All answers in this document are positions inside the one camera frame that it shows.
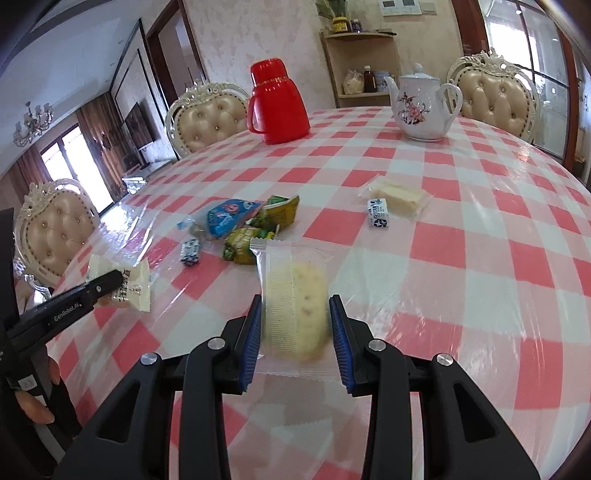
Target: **television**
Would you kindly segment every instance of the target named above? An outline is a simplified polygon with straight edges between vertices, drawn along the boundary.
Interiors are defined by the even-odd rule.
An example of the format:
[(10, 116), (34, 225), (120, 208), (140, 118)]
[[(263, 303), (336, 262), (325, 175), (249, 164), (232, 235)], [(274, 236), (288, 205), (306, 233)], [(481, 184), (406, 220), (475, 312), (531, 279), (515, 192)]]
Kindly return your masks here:
[(127, 117), (125, 117), (125, 125), (131, 139), (134, 141), (135, 148), (138, 150), (154, 141), (138, 103), (133, 106)]

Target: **yellow snack package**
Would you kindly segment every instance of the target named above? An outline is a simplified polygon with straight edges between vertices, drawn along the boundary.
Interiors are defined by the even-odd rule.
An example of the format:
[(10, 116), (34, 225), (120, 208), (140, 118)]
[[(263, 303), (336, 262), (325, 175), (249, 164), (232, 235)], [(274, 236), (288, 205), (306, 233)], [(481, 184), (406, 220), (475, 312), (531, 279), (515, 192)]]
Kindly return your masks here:
[(299, 195), (290, 199), (273, 195), (269, 197), (261, 210), (251, 220), (247, 221), (246, 224), (275, 233), (283, 231), (295, 221), (299, 204)]
[(119, 270), (123, 274), (123, 285), (99, 299), (102, 306), (113, 306), (122, 309), (134, 309), (141, 312), (150, 311), (150, 265), (144, 258), (135, 267), (118, 264), (100, 255), (91, 255), (88, 262), (87, 280), (94, 280), (111, 270)]

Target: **teapot lid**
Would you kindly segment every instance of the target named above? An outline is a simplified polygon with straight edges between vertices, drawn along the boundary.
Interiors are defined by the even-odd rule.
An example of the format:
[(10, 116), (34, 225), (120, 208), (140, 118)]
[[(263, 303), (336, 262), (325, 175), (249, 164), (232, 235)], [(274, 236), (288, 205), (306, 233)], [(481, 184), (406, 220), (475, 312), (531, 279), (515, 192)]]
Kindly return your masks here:
[(410, 73), (408, 75), (402, 75), (400, 78), (402, 79), (428, 79), (428, 80), (439, 80), (436, 77), (431, 77), (429, 74), (425, 73), (423, 69), (423, 65), (420, 63), (415, 63), (413, 65), (414, 73)]

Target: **floral pattern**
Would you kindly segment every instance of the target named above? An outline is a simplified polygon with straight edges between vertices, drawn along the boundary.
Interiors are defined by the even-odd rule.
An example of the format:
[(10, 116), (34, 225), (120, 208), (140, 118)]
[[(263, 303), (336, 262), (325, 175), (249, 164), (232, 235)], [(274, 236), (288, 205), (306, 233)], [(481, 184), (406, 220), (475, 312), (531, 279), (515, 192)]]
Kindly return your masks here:
[(425, 102), (417, 102), (416, 105), (413, 105), (415, 97), (409, 97), (406, 92), (402, 95), (400, 99), (401, 102), (404, 102), (406, 108), (404, 110), (400, 110), (398, 112), (398, 116), (400, 120), (402, 120), (407, 125), (418, 125), (425, 121), (425, 113), (429, 113), (431, 111), (430, 108), (427, 108)]

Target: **door frame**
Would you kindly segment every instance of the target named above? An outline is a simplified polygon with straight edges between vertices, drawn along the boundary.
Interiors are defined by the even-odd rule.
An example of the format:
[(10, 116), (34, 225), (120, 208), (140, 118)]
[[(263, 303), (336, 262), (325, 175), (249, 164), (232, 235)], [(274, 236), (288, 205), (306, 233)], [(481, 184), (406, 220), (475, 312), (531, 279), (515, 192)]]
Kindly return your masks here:
[(160, 12), (160, 15), (154, 21), (153, 25), (150, 27), (148, 33), (145, 36), (148, 55), (150, 56), (152, 69), (154, 70), (154, 77), (156, 78), (156, 82), (158, 82), (160, 85), (160, 89), (164, 94), (164, 100), (166, 101), (168, 107), (170, 107), (178, 99), (178, 95), (174, 88), (174, 83), (170, 76), (170, 72), (168, 71), (168, 66), (166, 65), (166, 59), (164, 58), (164, 52), (162, 50), (162, 45), (160, 44), (160, 38), (158, 35), (164, 26), (170, 21), (170, 19), (179, 11), (183, 17), (183, 23), (185, 25), (185, 29), (187, 30), (189, 43), (191, 44), (195, 61), (197, 62), (199, 70), (201, 71), (201, 81), (207, 81), (207, 74), (203, 68), (201, 55), (199, 54), (199, 49), (197, 48), (197, 43), (195, 42), (195, 38), (193, 36), (193, 30), (191, 29), (189, 16), (187, 15), (187, 10), (185, 9), (183, 0), (170, 0), (168, 5), (166, 5), (166, 7), (164, 7), (164, 9)]
[[(544, 0), (535, 1), (540, 5), (540, 8), (542, 8), (543, 4), (547, 3)], [(478, 48), (478, 45), (486, 46), (487, 49), (485, 51), (489, 51), (486, 24), (482, 15), (482, 11), (480, 10), (478, 0), (452, 0), (452, 5), (456, 12), (457, 24), (460, 30), (462, 44), (464, 45), (465, 55), (474, 55), (474, 53), (479, 53), (479, 51), (474, 53), (466, 53), (468, 48), (473, 50), (474, 48)], [(556, 21), (553, 17), (549, 16), (549, 18), (556, 24)], [(564, 51), (566, 73), (569, 80), (569, 117), (567, 119), (566, 144), (563, 153), (564, 157), (560, 158), (560, 160), (563, 162), (564, 168), (572, 172), (574, 167), (574, 156), (577, 150), (577, 136), (579, 132), (579, 79), (577, 77), (573, 47), (570, 44), (568, 38), (562, 32), (560, 26), (558, 24), (556, 26), (558, 27), (558, 34), (560, 36), (560, 42)], [(546, 153), (553, 158), (558, 158), (554, 154), (549, 152)]]

